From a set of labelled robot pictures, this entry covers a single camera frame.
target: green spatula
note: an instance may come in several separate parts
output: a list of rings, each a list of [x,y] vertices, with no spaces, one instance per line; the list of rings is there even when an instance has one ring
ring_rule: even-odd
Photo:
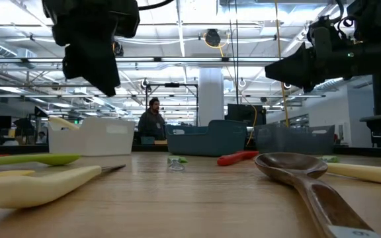
[[[39,162],[47,165],[66,165],[80,158],[78,154],[32,154],[0,157],[0,165]]]

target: dark hoodie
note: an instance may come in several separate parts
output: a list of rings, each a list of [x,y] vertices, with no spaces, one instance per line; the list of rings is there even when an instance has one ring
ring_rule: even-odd
[[[164,140],[164,123],[159,113],[154,114],[151,109],[148,109],[140,116],[138,129],[142,136],[153,136],[156,140]]]

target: desk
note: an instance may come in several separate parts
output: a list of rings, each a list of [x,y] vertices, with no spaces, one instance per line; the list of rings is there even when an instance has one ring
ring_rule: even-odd
[[[0,237],[318,237],[298,193],[271,181],[253,161],[218,167],[216,158],[187,157],[184,173],[167,173],[168,153],[82,158],[65,167],[37,163],[35,176],[85,165],[127,167],[92,180],[45,206],[0,210]],[[339,156],[381,165],[379,158]],[[324,175],[353,209],[381,234],[381,184]]]

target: white column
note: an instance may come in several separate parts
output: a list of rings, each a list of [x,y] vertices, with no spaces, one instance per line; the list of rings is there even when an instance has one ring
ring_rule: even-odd
[[[224,83],[221,68],[199,69],[199,126],[224,119]]]

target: gray storage bin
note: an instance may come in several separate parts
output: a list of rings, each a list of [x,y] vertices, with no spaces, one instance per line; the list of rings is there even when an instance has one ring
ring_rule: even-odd
[[[212,120],[208,126],[166,126],[169,152],[176,155],[222,156],[245,148],[247,123]],[[183,134],[174,134],[179,130]]]
[[[260,153],[331,154],[334,135],[334,125],[287,128],[282,124],[268,124],[255,127],[256,144]]]

